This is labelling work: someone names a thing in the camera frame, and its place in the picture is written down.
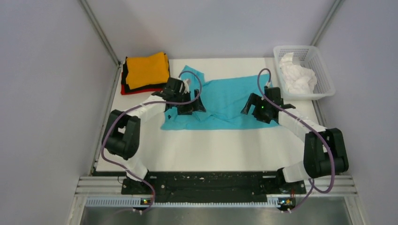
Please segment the teal polo shirt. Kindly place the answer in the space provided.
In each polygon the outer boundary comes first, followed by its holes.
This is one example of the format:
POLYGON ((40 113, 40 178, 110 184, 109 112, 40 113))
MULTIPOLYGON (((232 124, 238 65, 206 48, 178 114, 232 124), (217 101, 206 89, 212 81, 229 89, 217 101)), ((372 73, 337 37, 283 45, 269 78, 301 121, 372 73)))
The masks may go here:
POLYGON ((206 81, 204 73, 190 66, 185 66, 182 72, 183 79, 191 80, 191 88, 202 88, 200 98, 206 112, 178 115, 173 107, 164 113, 162 130, 240 130, 277 126, 276 122, 267 124, 241 113, 250 94, 260 94, 256 75, 206 81))

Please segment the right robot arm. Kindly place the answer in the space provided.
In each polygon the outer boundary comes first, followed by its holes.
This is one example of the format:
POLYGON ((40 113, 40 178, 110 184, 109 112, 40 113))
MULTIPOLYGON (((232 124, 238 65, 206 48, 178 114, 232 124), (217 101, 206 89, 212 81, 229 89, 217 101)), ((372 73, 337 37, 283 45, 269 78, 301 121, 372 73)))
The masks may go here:
POLYGON ((264 96, 251 93, 241 113, 252 115, 257 121, 276 122, 290 130, 304 143, 303 159, 276 172, 275 187, 288 193, 297 181, 331 176, 349 169, 343 133, 338 128, 323 127, 304 116, 292 104, 286 104, 278 87, 264 88, 264 96))

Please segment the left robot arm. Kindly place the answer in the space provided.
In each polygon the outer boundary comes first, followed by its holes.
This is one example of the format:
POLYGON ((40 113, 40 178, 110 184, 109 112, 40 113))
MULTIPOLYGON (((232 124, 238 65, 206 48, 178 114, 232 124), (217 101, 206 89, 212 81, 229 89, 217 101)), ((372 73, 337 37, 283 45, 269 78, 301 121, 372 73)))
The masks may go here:
POLYGON ((205 112, 199 88, 190 90, 190 80, 169 78, 160 91, 152 93, 142 103, 125 111, 113 110, 107 120, 102 138, 100 156, 113 165, 122 168, 129 179, 134 180, 133 188, 140 194, 149 191, 151 182, 145 176, 148 169, 138 155, 141 125, 170 108, 177 108, 183 115, 194 111, 205 112))

